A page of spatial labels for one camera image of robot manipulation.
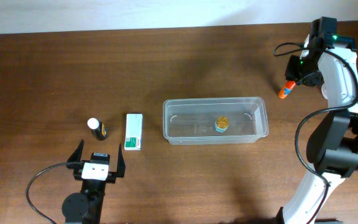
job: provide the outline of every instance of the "orange bottle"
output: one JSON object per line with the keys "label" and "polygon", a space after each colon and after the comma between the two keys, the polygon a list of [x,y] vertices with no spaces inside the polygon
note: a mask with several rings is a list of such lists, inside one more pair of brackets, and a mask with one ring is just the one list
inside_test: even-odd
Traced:
{"label": "orange bottle", "polygon": [[296,83],[294,81],[288,81],[278,93],[278,97],[280,97],[281,99],[286,98],[287,95],[290,94],[291,90],[295,87],[295,85]]}

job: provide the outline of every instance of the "white wall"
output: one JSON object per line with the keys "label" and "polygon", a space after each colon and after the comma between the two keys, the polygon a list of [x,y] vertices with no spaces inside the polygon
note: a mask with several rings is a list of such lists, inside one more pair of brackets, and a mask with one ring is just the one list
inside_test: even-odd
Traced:
{"label": "white wall", "polygon": [[0,0],[0,34],[358,20],[358,0]]}

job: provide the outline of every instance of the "gold lid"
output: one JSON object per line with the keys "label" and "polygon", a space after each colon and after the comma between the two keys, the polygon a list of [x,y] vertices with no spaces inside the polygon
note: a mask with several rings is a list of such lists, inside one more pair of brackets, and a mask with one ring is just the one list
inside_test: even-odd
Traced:
{"label": "gold lid", "polygon": [[219,128],[227,128],[229,126],[229,120],[225,116],[219,117],[218,120],[216,120],[216,125]]}

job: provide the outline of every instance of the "gray container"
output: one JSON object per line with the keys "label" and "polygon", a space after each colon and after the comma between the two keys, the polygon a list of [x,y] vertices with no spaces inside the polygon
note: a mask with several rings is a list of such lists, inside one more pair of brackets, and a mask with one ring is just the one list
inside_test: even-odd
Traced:
{"label": "gray container", "polygon": [[[220,116],[229,127],[220,133]],[[173,145],[254,143],[269,133],[260,97],[167,100],[163,104],[164,137]]]}

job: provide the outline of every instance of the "black bottle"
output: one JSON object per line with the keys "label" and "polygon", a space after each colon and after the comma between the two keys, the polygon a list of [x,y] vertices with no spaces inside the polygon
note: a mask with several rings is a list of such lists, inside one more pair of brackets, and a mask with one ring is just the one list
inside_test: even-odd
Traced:
{"label": "black bottle", "polygon": [[90,118],[87,122],[88,127],[92,129],[92,134],[99,141],[103,141],[107,138],[107,131],[104,124],[98,121],[96,118]]}

